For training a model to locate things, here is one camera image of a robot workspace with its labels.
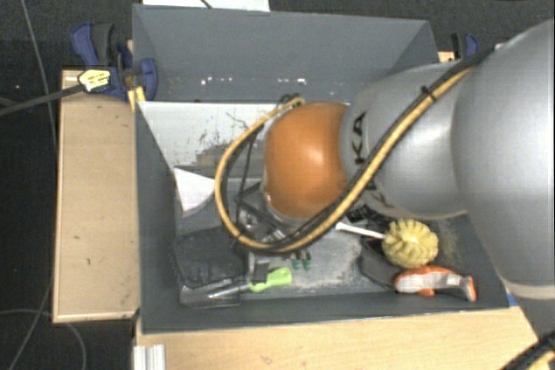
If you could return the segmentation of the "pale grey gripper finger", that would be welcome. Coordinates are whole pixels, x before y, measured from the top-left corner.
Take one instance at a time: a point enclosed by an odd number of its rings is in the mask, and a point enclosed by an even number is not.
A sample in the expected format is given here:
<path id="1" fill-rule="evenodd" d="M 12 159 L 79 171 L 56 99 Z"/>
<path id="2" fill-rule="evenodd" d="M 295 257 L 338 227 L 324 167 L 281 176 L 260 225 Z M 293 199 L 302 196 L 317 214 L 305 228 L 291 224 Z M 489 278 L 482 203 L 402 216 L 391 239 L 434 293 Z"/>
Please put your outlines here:
<path id="1" fill-rule="evenodd" d="M 266 282 L 271 259 L 255 253 L 248 255 L 248 273 L 251 282 Z"/>

